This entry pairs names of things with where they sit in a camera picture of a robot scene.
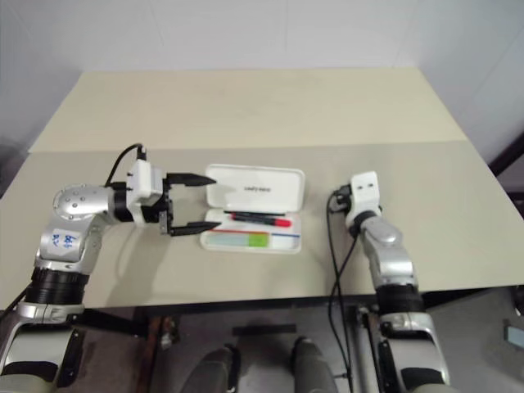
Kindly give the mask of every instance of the white wall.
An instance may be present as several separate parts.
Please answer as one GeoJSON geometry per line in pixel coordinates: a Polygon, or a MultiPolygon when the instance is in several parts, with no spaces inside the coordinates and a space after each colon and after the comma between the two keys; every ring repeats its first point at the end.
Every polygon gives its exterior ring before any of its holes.
{"type": "Polygon", "coordinates": [[[490,161],[524,129],[523,28],[522,0],[0,0],[0,144],[83,70],[418,66],[490,161]]]}

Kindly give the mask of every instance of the floor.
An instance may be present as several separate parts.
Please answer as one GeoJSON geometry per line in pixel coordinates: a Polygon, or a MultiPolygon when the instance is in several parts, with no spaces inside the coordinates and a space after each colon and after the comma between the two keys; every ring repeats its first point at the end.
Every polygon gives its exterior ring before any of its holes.
{"type": "MultiPolygon", "coordinates": [[[[524,350],[503,337],[505,319],[524,328],[524,318],[515,315],[506,290],[484,291],[431,314],[454,387],[476,393],[524,391],[524,350]]],[[[323,307],[185,315],[179,332],[181,341],[157,356],[151,393],[180,392],[200,358],[224,343],[235,344],[242,353],[242,393],[293,392],[289,354],[302,335],[315,340],[335,374],[343,371],[323,307]],[[233,335],[234,327],[267,324],[295,324],[296,332],[233,335]]],[[[133,391],[141,350],[142,342],[133,337],[90,332],[77,382],[60,391],[133,391]]],[[[348,391],[346,380],[337,379],[337,385],[340,393],[348,391]]]]}

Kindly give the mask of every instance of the black cable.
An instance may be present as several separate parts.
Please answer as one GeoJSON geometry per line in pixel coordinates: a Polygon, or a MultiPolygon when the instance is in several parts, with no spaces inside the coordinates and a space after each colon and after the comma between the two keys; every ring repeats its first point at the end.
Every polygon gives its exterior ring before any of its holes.
{"type": "Polygon", "coordinates": [[[115,176],[115,172],[118,169],[118,165],[120,164],[122,159],[125,157],[125,155],[128,154],[133,149],[138,150],[138,153],[137,153],[138,158],[142,158],[143,156],[143,158],[145,159],[144,146],[141,143],[134,143],[133,145],[126,147],[116,158],[116,161],[113,164],[113,168],[111,168],[111,172],[109,173],[109,176],[107,177],[106,184],[104,185],[104,187],[109,187],[109,185],[111,184],[111,180],[113,179],[113,176],[115,176]]]}
{"type": "Polygon", "coordinates": [[[13,311],[13,309],[20,303],[20,300],[24,299],[25,293],[27,292],[27,287],[24,288],[24,290],[11,302],[11,304],[6,307],[6,309],[3,311],[2,315],[0,315],[0,322],[3,321],[3,319],[13,311]]]}
{"type": "Polygon", "coordinates": [[[344,365],[346,367],[346,374],[347,374],[347,378],[348,378],[348,384],[349,384],[350,391],[353,391],[353,377],[352,377],[352,372],[351,372],[350,341],[349,341],[348,332],[347,332],[348,329],[347,329],[347,323],[346,323],[346,313],[344,311],[344,302],[343,302],[343,298],[342,298],[342,289],[341,289],[340,278],[341,278],[342,273],[344,272],[344,269],[347,266],[348,261],[350,260],[350,257],[351,257],[351,255],[353,253],[353,250],[355,249],[357,238],[355,238],[353,240],[353,243],[351,244],[350,250],[346,254],[346,257],[344,258],[344,261],[342,263],[341,269],[339,270],[338,266],[337,266],[337,259],[335,257],[335,251],[334,251],[334,248],[333,248],[330,214],[331,213],[336,213],[336,212],[341,211],[341,210],[334,211],[334,210],[331,209],[330,205],[331,205],[332,198],[334,196],[335,196],[335,192],[333,192],[329,196],[329,198],[327,199],[327,205],[326,205],[327,237],[328,237],[328,240],[329,240],[329,250],[331,252],[331,257],[332,257],[332,262],[333,262],[333,270],[335,271],[335,282],[333,283],[333,287],[332,287],[331,293],[329,295],[329,302],[328,302],[328,306],[327,306],[327,317],[329,319],[329,324],[331,326],[331,329],[332,329],[332,332],[333,332],[333,336],[335,336],[335,339],[337,340],[338,347],[340,349],[342,358],[344,360],[344,365]],[[333,322],[333,318],[332,318],[332,305],[333,305],[334,296],[335,296],[335,292],[336,291],[337,291],[338,302],[339,302],[340,311],[341,311],[342,327],[344,329],[344,338],[345,338],[345,341],[346,341],[346,353],[347,353],[347,356],[344,353],[344,348],[342,347],[341,339],[338,336],[338,332],[337,332],[337,330],[335,328],[335,323],[333,322]]]}

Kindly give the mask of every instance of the black cylinder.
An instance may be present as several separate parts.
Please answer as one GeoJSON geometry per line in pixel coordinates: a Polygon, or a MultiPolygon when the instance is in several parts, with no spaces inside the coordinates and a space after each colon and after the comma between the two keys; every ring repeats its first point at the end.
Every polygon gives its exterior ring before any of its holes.
{"type": "Polygon", "coordinates": [[[81,305],[89,276],[35,268],[25,294],[28,303],[81,305]]]}
{"type": "Polygon", "coordinates": [[[424,312],[424,302],[413,285],[385,285],[377,289],[379,314],[424,312]]]}

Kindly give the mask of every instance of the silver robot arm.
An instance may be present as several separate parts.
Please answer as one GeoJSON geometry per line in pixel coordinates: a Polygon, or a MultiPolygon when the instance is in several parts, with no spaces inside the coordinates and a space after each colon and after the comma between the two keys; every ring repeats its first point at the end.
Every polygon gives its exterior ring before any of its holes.
{"type": "Polygon", "coordinates": [[[431,316],[425,312],[413,263],[401,231],[382,218],[377,174],[355,175],[337,193],[346,206],[346,227],[360,236],[377,293],[379,375],[386,392],[434,386],[455,391],[431,316]]]}
{"type": "Polygon", "coordinates": [[[84,311],[84,287],[97,262],[106,227],[122,222],[139,227],[158,223],[161,234],[180,236],[220,224],[193,222],[173,227],[171,185],[203,186],[215,181],[195,174],[162,178],[161,171],[147,161],[142,145],[137,146],[137,159],[126,182],[72,185],[55,196],[31,283],[2,339],[0,393],[54,391],[74,381],[84,333],[72,324],[84,311]]]}

